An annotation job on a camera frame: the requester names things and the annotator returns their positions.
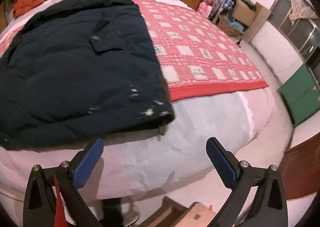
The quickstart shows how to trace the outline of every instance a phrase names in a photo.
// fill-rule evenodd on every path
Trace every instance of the red strap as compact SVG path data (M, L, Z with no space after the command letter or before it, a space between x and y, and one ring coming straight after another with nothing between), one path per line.
M68 227L66 216L64 214L64 206L60 196L60 189L58 186L58 181L54 177L54 185L57 192L57 206L56 206L56 216L54 218L54 227Z

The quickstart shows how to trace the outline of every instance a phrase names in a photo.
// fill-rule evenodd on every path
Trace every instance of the down jacket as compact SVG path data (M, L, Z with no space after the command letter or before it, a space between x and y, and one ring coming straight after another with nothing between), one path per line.
M0 58L0 145L30 149L154 129L174 119L132 0L64 0L34 15Z

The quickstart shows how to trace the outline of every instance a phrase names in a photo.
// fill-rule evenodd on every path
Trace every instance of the tiled floor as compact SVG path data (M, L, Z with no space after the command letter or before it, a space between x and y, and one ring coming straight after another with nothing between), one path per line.
M279 165L291 136L292 124L288 112L276 92L279 88L276 79L249 44L241 42L241 47L269 84L275 98L275 108L272 112L270 124L254 141L239 150L236 157L239 161L246 160L255 167L267 168L270 164ZM134 198L141 214L138 223L141 223L159 209L165 195L186 207L198 201L208 207L212 205L212 210L218 212L230 193L230 189L224 187L218 173L212 170L200 181L193 182L180 189L168 193L166 193L166 190L154 190L148 192L144 197ZM250 205L254 194L255 189L252 188L243 210Z

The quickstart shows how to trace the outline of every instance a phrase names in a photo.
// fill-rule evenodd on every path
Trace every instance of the pink cloth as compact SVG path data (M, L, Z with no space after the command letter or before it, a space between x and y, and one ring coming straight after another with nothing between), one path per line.
M4 54L4 52L8 49L9 45L11 44L13 38L16 36L16 34L24 27L24 25L16 28L13 31L10 31L7 36L2 40L0 43L0 57Z
M198 12L204 17L208 18L212 10L211 6L208 6L206 2L202 2L199 5Z
M134 2L148 26L172 101L268 86L238 45L199 13Z

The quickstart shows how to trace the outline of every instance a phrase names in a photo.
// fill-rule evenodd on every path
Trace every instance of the metal screw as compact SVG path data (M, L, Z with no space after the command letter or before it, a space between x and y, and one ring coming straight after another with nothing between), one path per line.
M69 164L70 164L69 161L63 161L63 162L61 163L61 167L63 167L63 168L68 167Z
M33 171L38 171L39 169L40 169L40 165L35 165L32 168Z
M273 170L273 171L277 171L278 170L278 167L276 165L271 165L270 168Z
M241 162L240 162L240 165L241 165L242 167L248 167L248 166L249 166L249 163L248 163L247 161L241 161Z

